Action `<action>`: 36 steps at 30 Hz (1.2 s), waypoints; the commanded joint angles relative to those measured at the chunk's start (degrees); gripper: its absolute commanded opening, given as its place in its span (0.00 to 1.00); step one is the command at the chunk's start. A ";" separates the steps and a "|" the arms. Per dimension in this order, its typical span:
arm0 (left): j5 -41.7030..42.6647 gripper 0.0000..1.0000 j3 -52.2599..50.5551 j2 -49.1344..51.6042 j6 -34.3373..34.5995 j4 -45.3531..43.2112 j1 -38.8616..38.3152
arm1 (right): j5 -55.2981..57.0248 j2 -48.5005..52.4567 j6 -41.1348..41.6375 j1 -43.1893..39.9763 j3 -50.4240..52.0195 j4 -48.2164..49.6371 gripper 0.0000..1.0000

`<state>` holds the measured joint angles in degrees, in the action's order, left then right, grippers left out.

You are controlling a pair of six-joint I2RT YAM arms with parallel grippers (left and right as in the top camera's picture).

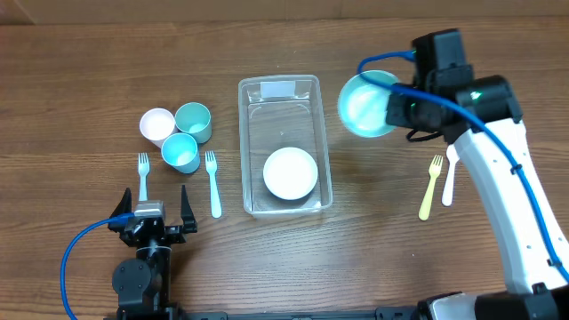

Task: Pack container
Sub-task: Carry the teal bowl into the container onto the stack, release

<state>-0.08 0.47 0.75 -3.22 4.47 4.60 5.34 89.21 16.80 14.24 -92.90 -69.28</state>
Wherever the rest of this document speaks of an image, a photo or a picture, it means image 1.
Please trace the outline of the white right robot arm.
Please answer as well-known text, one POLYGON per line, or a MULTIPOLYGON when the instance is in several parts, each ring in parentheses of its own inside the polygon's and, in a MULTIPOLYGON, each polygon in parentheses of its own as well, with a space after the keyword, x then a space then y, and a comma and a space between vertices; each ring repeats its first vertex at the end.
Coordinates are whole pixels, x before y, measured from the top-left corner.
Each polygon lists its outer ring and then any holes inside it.
POLYGON ((533 166, 508 81, 489 76, 430 93, 392 84, 389 124, 440 132, 475 182, 501 254, 503 292, 447 293, 421 319, 566 319, 568 240, 533 166))

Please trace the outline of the white bowl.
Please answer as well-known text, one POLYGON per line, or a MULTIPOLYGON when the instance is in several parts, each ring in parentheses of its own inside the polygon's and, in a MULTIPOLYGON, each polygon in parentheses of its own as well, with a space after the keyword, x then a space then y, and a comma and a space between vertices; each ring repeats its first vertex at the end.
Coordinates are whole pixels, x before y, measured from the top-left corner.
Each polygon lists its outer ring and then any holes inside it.
POLYGON ((284 200, 307 196, 317 183, 316 160, 301 148, 280 148, 263 166, 263 180, 268 190, 284 200))

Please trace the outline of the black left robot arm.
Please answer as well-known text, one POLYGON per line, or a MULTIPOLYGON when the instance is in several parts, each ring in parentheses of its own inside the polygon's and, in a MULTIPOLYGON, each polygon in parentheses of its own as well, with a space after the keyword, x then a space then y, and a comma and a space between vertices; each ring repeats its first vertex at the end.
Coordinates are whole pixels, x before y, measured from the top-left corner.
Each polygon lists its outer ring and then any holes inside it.
POLYGON ((184 244, 187 235, 197 232, 197 222, 181 188, 180 225, 165 224, 164 203, 140 201, 132 205, 132 192, 126 189, 111 214, 108 229, 116 232, 136 257, 121 262, 114 270, 112 286, 118 296, 118 319, 185 319, 180 304, 170 301, 171 255, 174 244, 184 244))

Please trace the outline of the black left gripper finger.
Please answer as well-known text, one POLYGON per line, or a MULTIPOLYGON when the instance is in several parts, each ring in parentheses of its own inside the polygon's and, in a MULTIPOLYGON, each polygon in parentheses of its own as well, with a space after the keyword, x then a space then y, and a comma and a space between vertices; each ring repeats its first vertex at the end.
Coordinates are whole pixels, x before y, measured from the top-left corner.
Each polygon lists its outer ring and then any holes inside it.
POLYGON ((186 186, 181 186, 181 204, 180 204, 180 217, 182 219, 182 232, 183 233, 196 233, 197 222, 191 206, 188 201, 188 194, 186 186))
POLYGON ((130 217, 132 217, 132 192, 127 188, 116 209, 110 215, 110 219, 113 219, 110 224, 125 225, 130 217))

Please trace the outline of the teal bowl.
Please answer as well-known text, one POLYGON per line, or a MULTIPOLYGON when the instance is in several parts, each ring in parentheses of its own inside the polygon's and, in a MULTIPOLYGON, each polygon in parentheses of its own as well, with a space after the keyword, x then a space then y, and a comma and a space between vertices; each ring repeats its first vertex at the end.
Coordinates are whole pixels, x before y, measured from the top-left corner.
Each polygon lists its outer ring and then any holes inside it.
POLYGON ((395 129, 386 122, 391 91, 370 84, 366 78, 387 85, 399 82, 396 76, 383 70, 369 70, 361 76, 353 76, 341 89, 338 113, 350 132, 363 138, 377 138, 395 129))

